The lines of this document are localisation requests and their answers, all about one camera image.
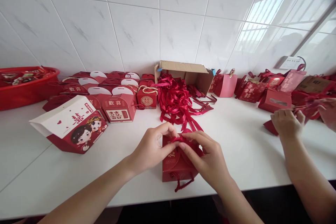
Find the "red rope handle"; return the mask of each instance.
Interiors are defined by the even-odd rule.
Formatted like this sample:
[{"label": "red rope handle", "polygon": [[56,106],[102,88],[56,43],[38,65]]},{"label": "red rope handle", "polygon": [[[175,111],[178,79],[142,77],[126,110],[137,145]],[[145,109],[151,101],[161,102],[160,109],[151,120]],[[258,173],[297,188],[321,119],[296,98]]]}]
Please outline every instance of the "red rope handle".
[{"label": "red rope handle", "polygon": [[187,185],[189,185],[191,182],[194,182],[193,174],[190,173],[190,175],[191,175],[191,180],[188,181],[187,183],[185,183],[184,185],[180,185],[180,176],[179,176],[179,174],[178,173],[171,173],[170,174],[171,177],[176,177],[177,178],[177,187],[175,189],[175,192],[177,192],[180,189],[183,189],[184,187],[186,187]]}]

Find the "open cardboard box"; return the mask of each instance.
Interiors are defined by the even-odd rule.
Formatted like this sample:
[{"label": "open cardboard box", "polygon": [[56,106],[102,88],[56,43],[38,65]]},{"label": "open cardboard box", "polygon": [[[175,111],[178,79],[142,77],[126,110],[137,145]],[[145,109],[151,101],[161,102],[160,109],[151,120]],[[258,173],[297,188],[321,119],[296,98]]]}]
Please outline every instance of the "open cardboard box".
[{"label": "open cardboard box", "polygon": [[154,67],[155,83],[158,82],[161,71],[169,71],[173,78],[180,77],[185,80],[187,85],[195,85],[204,95],[208,93],[214,79],[213,71],[206,69],[203,65],[176,61],[160,61],[160,64],[155,64]]}]

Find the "hand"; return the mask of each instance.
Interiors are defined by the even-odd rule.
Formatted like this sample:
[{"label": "hand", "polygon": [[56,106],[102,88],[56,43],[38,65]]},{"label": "hand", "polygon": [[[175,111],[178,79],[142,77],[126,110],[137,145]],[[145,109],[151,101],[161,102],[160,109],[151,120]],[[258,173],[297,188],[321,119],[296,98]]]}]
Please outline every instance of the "hand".
[{"label": "hand", "polygon": [[299,111],[296,117],[290,109],[280,109],[271,115],[271,120],[280,139],[298,139],[305,126],[305,116]]},{"label": "hand", "polygon": [[321,99],[318,111],[327,127],[336,132],[336,98]]},{"label": "hand", "polygon": [[185,152],[200,175],[211,185],[217,193],[224,186],[224,182],[230,177],[224,160],[222,148],[219,143],[205,134],[203,131],[182,134],[188,140],[194,140],[203,147],[205,155],[199,157],[186,143],[179,143],[179,147]]},{"label": "hand", "polygon": [[163,135],[178,136],[175,127],[170,122],[165,122],[156,128],[149,128],[137,148],[126,157],[127,165],[135,175],[156,166],[178,146],[179,142],[174,142],[161,147],[159,139]]}]

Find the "electrical outlet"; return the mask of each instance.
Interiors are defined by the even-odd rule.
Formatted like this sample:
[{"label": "electrical outlet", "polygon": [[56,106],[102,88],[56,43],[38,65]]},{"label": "electrical outlet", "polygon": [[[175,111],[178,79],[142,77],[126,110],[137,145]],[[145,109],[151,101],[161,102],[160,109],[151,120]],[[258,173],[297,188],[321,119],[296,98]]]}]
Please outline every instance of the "electrical outlet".
[{"label": "electrical outlet", "polygon": [[279,69],[297,69],[297,67],[304,63],[301,58],[283,56],[275,68]]}]

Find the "white countertop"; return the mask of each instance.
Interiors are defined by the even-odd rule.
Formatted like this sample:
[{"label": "white countertop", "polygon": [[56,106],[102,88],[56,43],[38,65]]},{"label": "white countertop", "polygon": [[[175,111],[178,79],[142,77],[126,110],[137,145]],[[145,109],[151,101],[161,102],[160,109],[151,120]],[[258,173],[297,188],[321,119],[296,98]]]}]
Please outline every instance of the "white countertop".
[{"label": "white countertop", "polygon": [[[50,145],[28,123],[42,114],[44,103],[0,112],[0,122],[4,122],[0,124],[0,219],[50,212],[132,153],[146,129],[161,123],[159,108],[138,110],[134,122],[109,124],[86,154],[67,153]],[[219,98],[212,106],[214,110],[194,118],[221,144],[230,174],[241,190],[291,183],[280,141],[263,127],[269,112],[234,98]],[[322,174],[336,179],[336,134],[319,121],[309,121],[303,142]],[[177,193],[176,185],[162,183],[159,164],[128,182],[109,206],[215,193],[200,175]]]}]

